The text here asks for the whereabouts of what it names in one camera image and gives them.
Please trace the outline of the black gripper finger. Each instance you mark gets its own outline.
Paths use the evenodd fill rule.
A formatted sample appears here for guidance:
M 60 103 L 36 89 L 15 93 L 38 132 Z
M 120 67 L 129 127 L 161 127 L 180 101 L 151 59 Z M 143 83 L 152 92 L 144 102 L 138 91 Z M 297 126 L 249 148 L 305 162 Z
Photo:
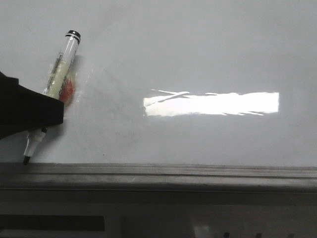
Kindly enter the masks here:
M 64 103 L 0 74 L 0 138 L 63 123 Z

